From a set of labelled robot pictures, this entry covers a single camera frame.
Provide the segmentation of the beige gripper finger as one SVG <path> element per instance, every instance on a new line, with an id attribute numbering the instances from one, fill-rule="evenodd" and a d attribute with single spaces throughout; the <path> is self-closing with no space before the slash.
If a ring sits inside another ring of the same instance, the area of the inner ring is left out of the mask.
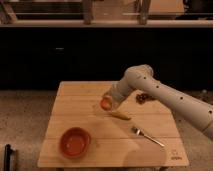
<path id="1" fill-rule="evenodd" d="M 116 100 L 111 100 L 111 109 L 112 110 L 118 109 L 120 105 L 121 105 L 120 102 L 117 102 Z"/>

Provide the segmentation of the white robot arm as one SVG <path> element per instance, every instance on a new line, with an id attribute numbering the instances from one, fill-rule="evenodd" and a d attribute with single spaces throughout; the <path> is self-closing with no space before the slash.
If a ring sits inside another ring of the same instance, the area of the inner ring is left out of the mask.
<path id="1" fill-rule="evenodd" d="M 112 108 L 118 108 L 135 90 L 146 92 L 180 114 L 213 141 L 213 105 L 162 84 L 153 78 L 149 65 L 139 65 L 128 68 L 122 79 L 109 89 Z"/>

